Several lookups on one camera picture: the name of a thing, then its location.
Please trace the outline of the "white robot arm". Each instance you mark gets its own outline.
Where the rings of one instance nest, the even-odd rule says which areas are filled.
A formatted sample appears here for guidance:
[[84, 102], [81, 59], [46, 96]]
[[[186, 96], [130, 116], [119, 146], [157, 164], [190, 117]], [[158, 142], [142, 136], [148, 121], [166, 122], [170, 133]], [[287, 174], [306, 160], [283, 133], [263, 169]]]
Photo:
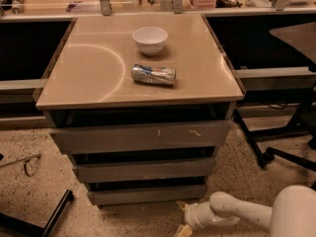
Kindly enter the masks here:
[[208, 201], [187, 204], [178, 201], [183, 223], [174, 237], [191, 237], [206, 226], [232, 226], [246, 220], [270, 237], [316, 237], [316, 192], [303, 186], [281, 190], [272, 206], [240, 200], [224, 192], [213, 193]]

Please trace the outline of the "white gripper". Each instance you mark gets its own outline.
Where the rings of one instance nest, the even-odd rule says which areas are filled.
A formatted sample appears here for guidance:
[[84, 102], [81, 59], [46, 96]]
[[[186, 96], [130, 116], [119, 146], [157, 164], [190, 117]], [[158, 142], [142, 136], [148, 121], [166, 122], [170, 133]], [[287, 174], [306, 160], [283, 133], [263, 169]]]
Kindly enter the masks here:
[[208, 202], [187, 204], [177, 200], [176, 204], [184, 212], [184, 221], [187, 225], [181, 224], [173, 237], [191, 237], [193, 230], [201, 230], [208, 226], [232, 226], [239, 222], [236, 216], [219, 216]]

